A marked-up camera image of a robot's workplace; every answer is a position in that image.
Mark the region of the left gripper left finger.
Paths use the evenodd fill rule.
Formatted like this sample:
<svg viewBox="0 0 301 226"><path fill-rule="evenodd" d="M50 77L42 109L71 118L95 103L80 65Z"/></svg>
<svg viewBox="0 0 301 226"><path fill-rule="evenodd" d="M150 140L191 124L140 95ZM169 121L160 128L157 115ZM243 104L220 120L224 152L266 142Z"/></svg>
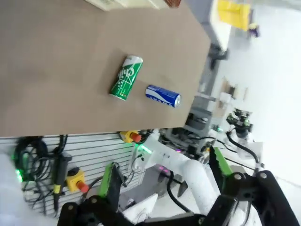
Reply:
<svg viewBox="0 0 301 226"><path fill-rule="evenodd" d="M132 226L122 212L118 211L121 185L125 177L117 165L106 167L97 195L81 203L65 203L58 220L59 226Z"/></svg>

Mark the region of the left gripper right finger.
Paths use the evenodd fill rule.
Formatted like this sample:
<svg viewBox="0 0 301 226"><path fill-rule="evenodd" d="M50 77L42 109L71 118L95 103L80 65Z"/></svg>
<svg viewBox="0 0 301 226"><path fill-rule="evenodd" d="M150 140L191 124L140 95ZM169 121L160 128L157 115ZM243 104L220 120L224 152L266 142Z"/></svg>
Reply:
<svg viewBox="0 0 301 226"><path fill-rule="evenodd" d="M273 174L268 170L254 176L233 173L222 166L218 150L210 148L209 166L220 191L206 217L208 226L226 226L238 202L249 202L263 226L293 226L294 212Z"/></svg>

